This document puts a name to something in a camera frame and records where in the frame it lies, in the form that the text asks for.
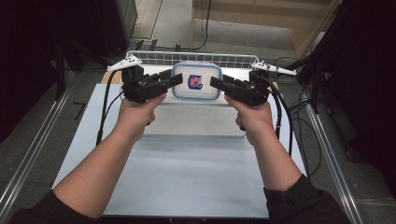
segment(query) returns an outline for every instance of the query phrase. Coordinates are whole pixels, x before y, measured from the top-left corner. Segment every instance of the aluminum rail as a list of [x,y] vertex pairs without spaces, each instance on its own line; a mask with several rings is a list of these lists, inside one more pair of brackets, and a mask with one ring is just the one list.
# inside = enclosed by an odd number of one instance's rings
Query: aluminum rail
[[[309,94],[305,91],[303,93],[303,98],[307,97],[309,97]],[[328,163],[330,172],[332,174],[332,179],[335,186],[337,187],[338,194],[346,211],[346,215],[348,216],[351,223],[361,224],[363,221],[361,219],[358,206],[355,203],[355,199],[352,196],[349,186],[347,185],[340,165],[338,164],[337,159],[335,158],[335,155],[332,151],[332,146],[326,133],[324,132],[320,117],[314,112],[310,105],[306,107],[306,110],[308,112],[309,118],[311,119],[315,132],[318,135],[320,146],[323,149],[324,157]]]
[[29,146],[29,149],[23,157],[17,171],[15,172],[14,176],[11,177],[5,189],[3,190],[0,198],[0,224],[3,224],[6,221],[12,204],[14,204],[18,194],[20,193],[27,176],[35,164],[41,148],[45,144],[56,119],[64,107],[64,103],[70,94],[70,89],[74,79],[74,73],[70,72],[67,76],[67,82],[69,83],[68,87],[64,91],[64,94],[61,96],[61,98],[52,105],[52,108],[38,130],[32,144]]

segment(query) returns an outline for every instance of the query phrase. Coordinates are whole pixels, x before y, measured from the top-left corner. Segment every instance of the wooden cabinet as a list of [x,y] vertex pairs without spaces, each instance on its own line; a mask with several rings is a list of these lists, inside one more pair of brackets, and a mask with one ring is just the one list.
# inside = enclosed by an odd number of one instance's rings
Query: wooden cabinet
[[[339,0],[213,0],[210,20],[287,28],[296,56],[303,58],[324,31]],[[194,20],[206,19],[208,0],[192,0],[191,45]]]

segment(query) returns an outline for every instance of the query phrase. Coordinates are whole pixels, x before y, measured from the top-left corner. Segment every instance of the black sleeve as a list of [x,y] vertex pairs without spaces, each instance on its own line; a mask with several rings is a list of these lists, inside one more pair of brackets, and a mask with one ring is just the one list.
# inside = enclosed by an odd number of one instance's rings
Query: black sleeve
[[334,197],[302,175],[288,191],[264,188],[271,223],[350,223]]
[[91,224],[99,223],[99,219],[85,217],[66,204],[62,203],[53,191],[49,191],[41,201],[30,209],[18,210],[8,222],[9,224]]

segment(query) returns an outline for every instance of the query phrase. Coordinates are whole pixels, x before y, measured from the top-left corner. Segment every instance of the hand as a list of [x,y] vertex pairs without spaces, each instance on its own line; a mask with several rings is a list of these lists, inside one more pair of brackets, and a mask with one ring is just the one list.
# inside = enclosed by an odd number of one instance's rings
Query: hand
[[155,120],[154,109],[166,98],[166,94],[152,98],[140,105],[124,98],[120,106],[119,118],[113,133],[124,135],[137,141],[143,136],[145,127]]
[[245,128],[247,140],[251,145],[257,146],[259,140],[262,140],[269,131],[275,133],[271,106],[268,103],[251,107],[227,95],[224,95],[224,99],[238,111],[235,122],[239,127]]

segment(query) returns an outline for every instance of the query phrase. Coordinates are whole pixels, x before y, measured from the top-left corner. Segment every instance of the white tabletop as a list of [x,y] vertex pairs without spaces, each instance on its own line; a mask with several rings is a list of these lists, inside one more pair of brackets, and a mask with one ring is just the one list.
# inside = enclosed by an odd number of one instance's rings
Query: white tabletop
[[[96,85],[54,186],[95,147],[105,89],[105,84]],[[120,86],[112,85],[108,101],[119,92]],[[268,217],[254,149],[234,124],[236,111],[224,104],[222,95],[219,102],[213,105],[207,102],[201,105],[199,102],[173,104],[175,99],[172,93],[167,95],[166,101],[155,111],[156,120],[134,145],[104,215]],[[275,108],[272,97],[269,103]],[[115,125],[119,107],[120,100],[117,100],[108,113],[104,138]],[[189,113],[199,108],[196,111],[200,114],[203,109],[208,109],[212,116],[216,116],[219,109],[221,114],[217,118],[221,119],[204,119],[191,114],[191,122],[200,126],[196,133],[173,132],[191,128],[184,122],[174,123],[177,111],[183,114],[185,108]],[[224,129],[213,132],[214,127],[222,125],[228,132],[222,133]],[[292,158],[305,174],[298,146],[293,139]],[[282,116],[280,141],[285,148],[289,148],[289,122],[285,113]]]

